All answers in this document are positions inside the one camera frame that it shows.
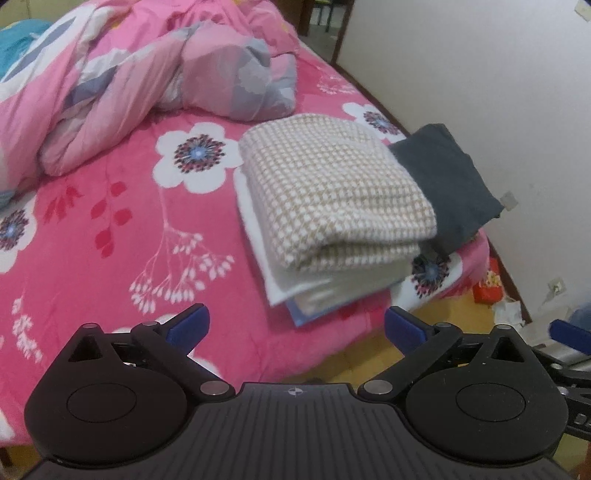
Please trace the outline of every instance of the wooden floor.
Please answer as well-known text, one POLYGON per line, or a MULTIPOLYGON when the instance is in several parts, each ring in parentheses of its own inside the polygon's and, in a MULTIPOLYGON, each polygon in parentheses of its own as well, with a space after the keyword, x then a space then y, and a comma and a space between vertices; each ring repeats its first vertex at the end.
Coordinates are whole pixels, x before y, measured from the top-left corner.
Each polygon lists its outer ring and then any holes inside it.
MULTIPOLYGON (((437 300, 417 310, 414 314, 426 323, 450 322, 466 333, 488 333, 493 326, 493 315, 489 307, 477 305, 472 295, 455 299, 437 300)), ((310 372, 287 379, 288 382, 302 383, 311 378, 326 382, 348 382, 357 388, 360 383, 373 377, 402 358, 382 332, 351 345, 334 355, 310 372)), ((555 460, 568 471, 582 463, 587 442, 565 435, 555 455, 555 460)), ((9 449, 15 468, 11 478, 18 478, 38 460, 32 447, 9 449)))

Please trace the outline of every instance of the dark gray cloth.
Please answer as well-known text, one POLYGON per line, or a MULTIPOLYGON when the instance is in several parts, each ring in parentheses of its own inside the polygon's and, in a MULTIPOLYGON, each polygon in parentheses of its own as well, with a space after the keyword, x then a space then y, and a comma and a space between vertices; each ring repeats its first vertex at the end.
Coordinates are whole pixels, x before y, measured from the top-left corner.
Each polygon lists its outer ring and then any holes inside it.
POLYGON ((389 149, 433 205, 437 236, 427 243, 438 254, 455 252, 503 211, 445 125, 426 125, 389 149))

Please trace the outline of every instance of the checkered blanket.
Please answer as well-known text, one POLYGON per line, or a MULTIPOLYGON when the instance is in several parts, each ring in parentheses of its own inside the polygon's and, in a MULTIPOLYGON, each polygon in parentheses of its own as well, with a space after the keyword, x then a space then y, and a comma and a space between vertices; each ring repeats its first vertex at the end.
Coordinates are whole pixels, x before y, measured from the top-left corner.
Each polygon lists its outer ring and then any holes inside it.
POLYGON ((388 264, 436 234, 425 195, 361 125, 294 115, 251 128, 239 146, 265 242, 285 268, 388 264))

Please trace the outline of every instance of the crosshair logo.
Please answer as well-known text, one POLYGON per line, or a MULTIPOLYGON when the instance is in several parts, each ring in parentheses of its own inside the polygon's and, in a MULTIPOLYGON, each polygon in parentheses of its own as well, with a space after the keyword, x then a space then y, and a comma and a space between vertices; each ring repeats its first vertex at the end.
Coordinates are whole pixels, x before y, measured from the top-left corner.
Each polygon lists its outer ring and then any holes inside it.
POLYGON ((293 397, 297 397, 298 395, 302 395, 302 393, 304 391, 301 388, 293 387, 293 388, 290 388, 287 392, 289 393, 289 395, 292 395, 293 397))

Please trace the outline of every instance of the red box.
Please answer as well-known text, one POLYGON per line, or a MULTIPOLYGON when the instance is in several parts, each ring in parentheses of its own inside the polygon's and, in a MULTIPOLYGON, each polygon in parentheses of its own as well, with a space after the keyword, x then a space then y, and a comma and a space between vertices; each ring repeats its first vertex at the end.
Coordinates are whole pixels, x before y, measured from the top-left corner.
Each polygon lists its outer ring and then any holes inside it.
POLYGON ((486 277, 472 287, 472 294, 476 303, 493 305, 503 299, 505 293, 500 273, 499 261, 494 257, 490 257, 486 277))

